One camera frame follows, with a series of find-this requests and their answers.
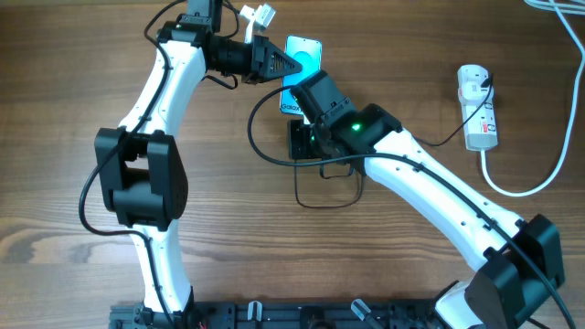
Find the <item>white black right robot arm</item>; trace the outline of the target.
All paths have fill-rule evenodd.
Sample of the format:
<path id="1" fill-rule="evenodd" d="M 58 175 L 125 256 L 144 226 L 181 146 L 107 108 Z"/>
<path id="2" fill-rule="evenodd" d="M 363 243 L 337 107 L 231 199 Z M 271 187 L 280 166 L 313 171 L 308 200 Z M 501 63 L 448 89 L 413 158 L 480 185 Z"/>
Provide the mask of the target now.
<path id="1" fill-rule="evenodd" d="M 556 226 L 526 221 L 482 196 L 434 160 L 401 122 L 375 103 L 358 110 L 323 70 L 292 86 L 308 121 L 312 158 L 349 164 L 406 200 L 461 253 L 474 276 L 435 302 L 451 328 L 517 328 L 565 281 Z"/>

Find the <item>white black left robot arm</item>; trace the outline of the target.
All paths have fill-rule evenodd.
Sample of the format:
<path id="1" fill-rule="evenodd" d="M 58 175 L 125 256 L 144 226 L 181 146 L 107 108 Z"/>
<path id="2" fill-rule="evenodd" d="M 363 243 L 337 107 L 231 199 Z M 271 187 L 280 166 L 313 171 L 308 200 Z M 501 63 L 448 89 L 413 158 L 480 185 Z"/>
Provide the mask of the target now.
<path id="1" fill-rule="evenodd" d="M 102 128 L 97 165 L 87 182 L 101 183 L 103 202 L 136 248 L 145 296 L 114 306 L 112 328 L 201 328 L 178 237 L 188 181 L 176 145 L 186 107 L 210 71 L 257 84 L 301 71 L 301 64 L 261 35 L 275 15 L 267 5 L 190 1 L 187 10 L 147 40 L 153 70 L 132 110 L 115 129 Z"/>

